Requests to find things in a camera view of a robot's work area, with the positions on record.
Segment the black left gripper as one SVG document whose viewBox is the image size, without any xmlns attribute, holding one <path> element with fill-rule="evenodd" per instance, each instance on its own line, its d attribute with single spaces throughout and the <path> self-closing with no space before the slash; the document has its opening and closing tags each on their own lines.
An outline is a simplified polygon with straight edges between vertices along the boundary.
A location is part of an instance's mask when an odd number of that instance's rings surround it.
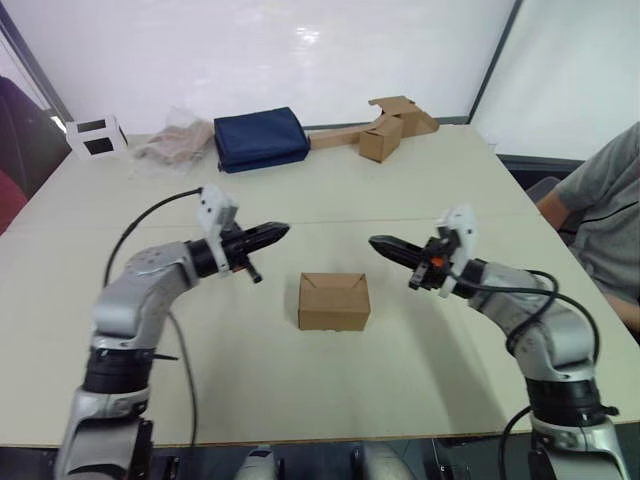
<svg viewBox="0 0 640 480">
<path fill-rule="evenodd" d="M 251 263 L 249 254 L 280 241 L 290 230 L 283 222 L 265 222 L 249 229 L 243 229 L 234 223 L 229 230 L 222 232 L 222 247 L 233 273 L 246 270 L 254 284 L 263 280 L 261 274 Z"/>
</svg>

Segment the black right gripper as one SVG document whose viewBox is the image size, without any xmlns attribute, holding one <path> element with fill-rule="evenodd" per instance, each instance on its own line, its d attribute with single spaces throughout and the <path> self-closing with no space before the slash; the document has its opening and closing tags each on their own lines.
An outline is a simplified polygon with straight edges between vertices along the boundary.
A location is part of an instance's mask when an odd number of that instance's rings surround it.
<svg viewBox="0 0 640 480">
<path fill-rule="evenodd" d="M 413 290 L 440 289 L 449 274 L 451 257 L 458 249 L 458 241 L 452 238 L 431 237 L 423 248 L 391 235 L 373 235 L 368 243 L 384 258 L 414 268 L 409 280 Z"/>
</svg>

